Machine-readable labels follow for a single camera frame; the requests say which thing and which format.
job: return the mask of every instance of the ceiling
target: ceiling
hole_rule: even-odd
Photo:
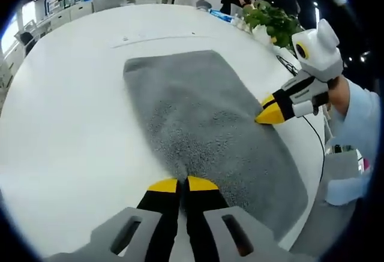
[[[307,29],[316,27],[315,4],[317,4],[320,18],[326,18],[339,36],[346,72],[371,74],[372,51],[368,37],[372,37],[374,33],[370,26],[371,20],[368,19],[367,7],[361,6],[359,3],[361,0],[346,0],[347,4],[344,6],[338,6],[334,0],[267,1],[273,1],[275,6],[285,9],[288,13],[297,12],[298,4],[300,23]],[[371,89],[369,82],[360,81],[359,84]]]

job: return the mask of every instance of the green leaves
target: green leaves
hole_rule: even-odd
[[[297,18],[288,16],[283,9],[273,7],[267,1],[258,0],[254,6],[256,9],[244,7],[244,20],[251,30],[257,25],[266,25],[268,35],[276,38],[275,45],[291,49],[292,35],[303,31]]]

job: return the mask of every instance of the desk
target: desk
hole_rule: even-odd
[[[150,184],[170,176],[133,115],[122,76],[125,61],[208,49],[226,59],[258,100],[290,78],[251,35],[181,5],[94,13],[47,34],[32,49],[0,117],[0,185],[9,213],[40,255],[87,244],[96,226],[127,206],[136,207]],[[323,116],[308,119],[323,138]],[[303,119],[276,129],[309,197],[304,214],[280,242],[289,249],[313,205],[322,152]],[[175,247],[185,247],[188,236],[176,241]],[[180,255],[193,261],[184,251]]]

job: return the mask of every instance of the light blue sleeve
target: light blue sleeve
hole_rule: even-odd
[[[350,102],[345,118],[332,108],[331,119],[335,119],[335,138],[332,144],[351,145],[374,165],[380,138],[379,96],[348,81]]]

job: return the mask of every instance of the round white table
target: round white table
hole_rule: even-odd
[[[291,78],[274,53],[251,35],[178,5],[94,13],[61,26],[32,49],[0,118],[0,187],[15,224],[39,255],[73,252],[87,244],[94,228],[125,207],[136,207],[150,184],[169,177],[133,115],[124,62],[207,49],[221,54],[258,100]],[[324,139],[323,116],[308,119]],[[280,241],[289,249],[313,205],[322,150],[303,119],[275,128],[309,198],[301,218]],[[183,250],[186,243],[186,233],[180,234],[174,248],[181,246],[171,261],[193,261]]]

